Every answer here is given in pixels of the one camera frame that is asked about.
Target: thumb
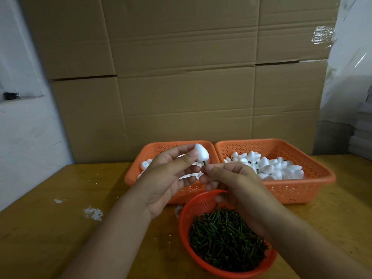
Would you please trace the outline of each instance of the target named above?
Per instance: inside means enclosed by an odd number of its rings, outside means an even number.
[[[239,179],[242,175],[233,173],[221,167],[214,166],[214,164],[208,164],[205,167],[206,174],[214,180],[226,184],[227,186],[234,188],[238,185]]]
[[[195,149],[192,149],[187,154],[182,157],[176,158],[174,161],[167,163],[168,172],[172,175],[176,175],[182,170],[185,170],[190,165],[192,165],[198,157],[198,152]]]

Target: fingernail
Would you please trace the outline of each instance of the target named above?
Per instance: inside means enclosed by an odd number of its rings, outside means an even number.
[[[213,164],[208,164],[206,167],[205,167],[205,171],[206,172],[210,172],[211,170],[212,170],[212,168],[213,168]]]
[[[215,200],[216,200],[216,202],[220,203],[224,200],[224,197],[222,197],[221,195],[217,195]]]
[[[189,151],[189,155],[192,158],[196,158],[198,156],[198,152],[195,149],[192,149],[191,151]]]

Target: clear tape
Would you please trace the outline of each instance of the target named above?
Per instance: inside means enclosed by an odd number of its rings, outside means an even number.
[[[331,26],[318,26],[315,28],[311,41],[314,44],[329,43],[328,47],[333,44],[334,28]]]

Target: orange plastic basket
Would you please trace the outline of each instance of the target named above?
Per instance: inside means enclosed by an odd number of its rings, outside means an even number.
[[[179,230],[182,243],[186,247],[187,251],[191,257],[204,269],[213,273],[214,275],[225,277],[225,278],[251,278],[257,276],[267,269],[274,263],[277,252],[272,248],[272,246],[266,241],[269,249],[265,252],[266,258],[256,269],[249,272],[229,272],[213,267],[204,260],[198,257],[198,255],[193,251],[189,244],[189,230],[193,224],[194,217],[197,215],[202,215],[206,212],[211,212],[216,208],[216,201],[214,198],[222,190],[212,190],[211,192],[204,192],[192,200],[190,200],[182,209],[179,222]],[[229,203],[219,203],[218,207],[228,207],[234,209]]]
[[[308,203],[325,183],[333,183],[335,174],[296,147],[279,139],[220,141],[215,145],[220,162],[233,152],[258,152],[268,159],[283,157],[302,166],[305,179],[263,181],[268,190],[281,203]]]
[[[132,186],[136,180],[137,176],[141,173],[140,164],[148,159],[154,159],[161,152],[185,144],[196,144],[199,143],[205,147],[209,153],[208,163],[219,163],[219,159],[214,148],[214,145],[209,141],[177,141],[177,142],[155,142],[147,144],[142,148],[141,152],[133,162],[131,168],[128,170],[125,175],[124,181],[128,186]],[[169,201],[169,204],[179,204],[186,203],[192,199],[195,195],[200,192],[204,192],[204,184],[201,184],[197,180],[193,185],[184,187],[179,190]]]

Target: table surface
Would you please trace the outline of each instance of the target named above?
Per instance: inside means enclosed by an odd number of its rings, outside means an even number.
[[[288,209],[372,267],[372,162],[355,155],[314,159],[333,170],[337,182],[323,186],[313,202]],[[128,189],[130,165],[67,165],[0,212],[0,277],[58,277],[100,224],[84,210],[98,208],[104,218]],[[128,278],[216,278],[182,245],[175,207],[165,207],[151,222]],[[278,256],[258,278],[298,276]]]

